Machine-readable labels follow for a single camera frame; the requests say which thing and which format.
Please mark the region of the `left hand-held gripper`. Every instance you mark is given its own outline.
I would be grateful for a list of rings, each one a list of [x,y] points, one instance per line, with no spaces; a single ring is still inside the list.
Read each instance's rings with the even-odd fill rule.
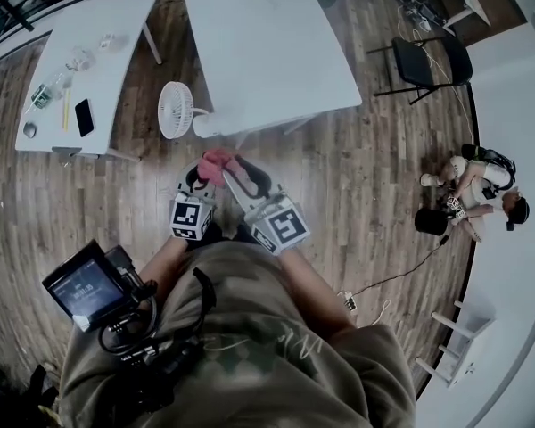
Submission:
[[[171,234],[189,241],[202,239],[216,209],[216,186],[209,180],[202,184],[199,163],[199,159],[193,160],[177,176],[177,192],[169,221]]]

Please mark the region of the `person's olive shirt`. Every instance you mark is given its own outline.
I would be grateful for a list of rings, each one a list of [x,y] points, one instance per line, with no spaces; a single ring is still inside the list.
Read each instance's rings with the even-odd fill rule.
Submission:
[[[257,244],[220,242],[189,251],[162,304],[156,337],[200,313],[199,268],[217,304],[204,320],[203,357],[174,402],[135,418],[114,411],[123,364],[94,333],[75,331],[62,370],[65,428],[415,428],[407,359],[387,325],[322,338],[298,311],[277,256]]]

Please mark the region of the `grey table clamp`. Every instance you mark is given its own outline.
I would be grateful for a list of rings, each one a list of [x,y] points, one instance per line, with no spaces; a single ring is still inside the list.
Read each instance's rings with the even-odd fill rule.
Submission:
[[[66,167],[70,165],[72,161],[79,155],[81,148],[54,146],[52,148],[52,152],[59,156],[59,162],[63,165],[63,167]]]

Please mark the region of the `white table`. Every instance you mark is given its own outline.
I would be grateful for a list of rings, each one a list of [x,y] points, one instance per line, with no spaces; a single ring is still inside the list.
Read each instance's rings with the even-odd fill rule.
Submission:
[[[128,74],[136,44],[145,37],[156,62],[160,54],[147,26],[156,0],[86,0],[65,8],[57,17],[45,48],[39,57],[21,109],[15,148],[19,152],[52,152],[54,146],[80,147],[78,156],[109,155],[127,161],[138,157],[111,146],[111,135],[121,89]],[[114,36],[111,47],[100,51],[103,35]],[[92,51],[95,65],[86,71],[66,68],[75,46]],[[50,88],[51,101],[44,109],[31,106],[31,96],[40,84]],[[70,88],[69,131],[64,132],[63,94]],[[78,132],[75,106],[88,99],[95,129],[85,137]],[[34,138],[23,132],[26,122],[37,126]]]
[[[317,0],[185,0],[212,110],[202,138],[247,136],[357,107],[358,85]]]

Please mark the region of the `person's left forearm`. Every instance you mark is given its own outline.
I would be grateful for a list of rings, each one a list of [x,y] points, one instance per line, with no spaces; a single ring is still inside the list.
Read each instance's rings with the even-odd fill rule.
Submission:
[[[140,272],[143,282],[157,284],[156,297],[166,298],[178,279],[178,268],[188,247],[184,238],[171,236]]]

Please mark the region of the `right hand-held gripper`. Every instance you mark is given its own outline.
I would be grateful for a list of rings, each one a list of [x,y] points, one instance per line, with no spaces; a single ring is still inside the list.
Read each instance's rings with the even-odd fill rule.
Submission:
[[[226,187],[245,212],[244,222],[251,230],[251,237],[276,256],[308,238],[309,227],[287,192],[271,196],[274,184],[268,171],[243,156],[236,156],[235,161],[240,169],[224,169],[222,175]],[[261,198],[267,200],[255,207],[253,200]]]

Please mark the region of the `white power strip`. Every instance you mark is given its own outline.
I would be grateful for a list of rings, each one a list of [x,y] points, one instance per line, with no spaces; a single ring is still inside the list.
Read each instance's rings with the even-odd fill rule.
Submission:
[[[343,304],[350,313],[354,313],[357,310],[357,303],[352,292],[339,291],[337,296],[342,299]]]

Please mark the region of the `black smartphone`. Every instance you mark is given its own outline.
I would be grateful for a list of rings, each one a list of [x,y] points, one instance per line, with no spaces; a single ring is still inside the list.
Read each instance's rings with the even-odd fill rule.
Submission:
[[[95,129],[93,115],[88,99],[84,99],[75,106],[76,120],[78,124],[78,132],[81,137],[85,137],[92,133]]]

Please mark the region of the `white wooden shelf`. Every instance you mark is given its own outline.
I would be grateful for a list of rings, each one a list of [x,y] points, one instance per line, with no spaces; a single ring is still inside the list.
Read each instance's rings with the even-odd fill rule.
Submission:
[[[493,318],[484,316],[479,309],[464,304],[462,301],[455,300],[454,306],[458,309],[459,315],[465,315],[466,322],[463,325],[436,311],[431,313],[431,318],[434,321],[457,334],[457,342],[453,347],[438,345],[442,357],[449,359],[448,367],[440,372],[422,358],[415,358],[415,363],[418,366],[429,376],[442,381],[448,389],[454,388],[466,376],[475,372],[476,363],[484,355],[489,331],[494,324]]]

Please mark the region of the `pink cloth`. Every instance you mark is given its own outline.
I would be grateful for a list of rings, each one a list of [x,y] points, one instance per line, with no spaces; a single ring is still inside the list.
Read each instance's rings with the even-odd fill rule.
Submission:
[[[197,174],[201,181],[210,181],[216,187],[224,187],[224,172],[236,177],[246,176],[245,170],[236,160],[235,154],[224,149],[211,149],[203,153],[197,164]]]

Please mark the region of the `person's black trousers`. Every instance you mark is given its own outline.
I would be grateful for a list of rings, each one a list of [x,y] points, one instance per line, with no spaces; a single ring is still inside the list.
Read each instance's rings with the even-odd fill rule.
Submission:
[[[207,228],[205,234],[200,241],[190,241],[187,250],[195,250],[201,247],[209,246],[220,242],[235,242],[235,243],[249,243],[259,244],[250,233],[250,229],[242,222],[237,228],[233,237],[224,236],[222,228],[216,223],[212,222]]]

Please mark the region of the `black bucket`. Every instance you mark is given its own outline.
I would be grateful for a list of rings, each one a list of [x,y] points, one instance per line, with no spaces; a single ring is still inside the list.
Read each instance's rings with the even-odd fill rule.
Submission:
[[[442,210],[421,208],[415,215],[415,229],[419,233],[443,236],[448,228],[448,216]]]

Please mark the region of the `black folding chair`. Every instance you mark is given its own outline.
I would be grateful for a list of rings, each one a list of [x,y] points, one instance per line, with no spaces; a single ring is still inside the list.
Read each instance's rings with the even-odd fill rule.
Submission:
[[[449,61],[451,77],[445,83],[434,81],[429,57],[424,50],[426,44],[434,41],[441,42]],[[416,98],[409,102],[413,105],[441,88],[467,86],[473,76],[473,66],[466,47],[456,37],[431,37],[422,41],[407,41],[402,37],[394,37],[389,46],[368,53],[381,53],[385,62],[388,62],[388,51],[393,52],[400,79],[410,87],[394,89],[390,69],[387,69],[389,90],[375,92],[375,97],[416,92]]]

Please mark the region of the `black chest monitor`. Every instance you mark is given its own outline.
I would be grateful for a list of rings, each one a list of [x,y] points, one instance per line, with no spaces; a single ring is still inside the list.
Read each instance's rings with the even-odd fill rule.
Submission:
[[[131,285],[97,241],[63,262],[42,285],[82,332],[92,332],[138,305]]]

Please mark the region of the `person's right forearm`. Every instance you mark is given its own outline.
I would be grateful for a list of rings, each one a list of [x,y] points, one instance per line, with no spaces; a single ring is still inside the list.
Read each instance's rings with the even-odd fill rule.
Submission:
[[[313,332],[331,338],[356,329],[342,300],[298,250],[282,251],[277,259],[290,296]]]

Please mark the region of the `clear plastic cup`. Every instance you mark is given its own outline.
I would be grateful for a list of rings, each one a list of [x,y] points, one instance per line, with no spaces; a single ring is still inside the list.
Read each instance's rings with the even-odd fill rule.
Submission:
[[[81,46],[71,50],[71,57],[66,62],[66,68],[72,71],[86,71],[95,65],[95,56],[92,51]]]

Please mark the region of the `small white desk fan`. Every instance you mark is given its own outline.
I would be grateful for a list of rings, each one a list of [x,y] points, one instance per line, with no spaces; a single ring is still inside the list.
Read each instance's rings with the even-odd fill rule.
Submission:
[[[191,89],[182,82],[169,81],[160,91],[157,118],[162,135],[178,139],[190,129],[200,138],[232,136],[239,132],[233,117],[214,103],[196,105]]]

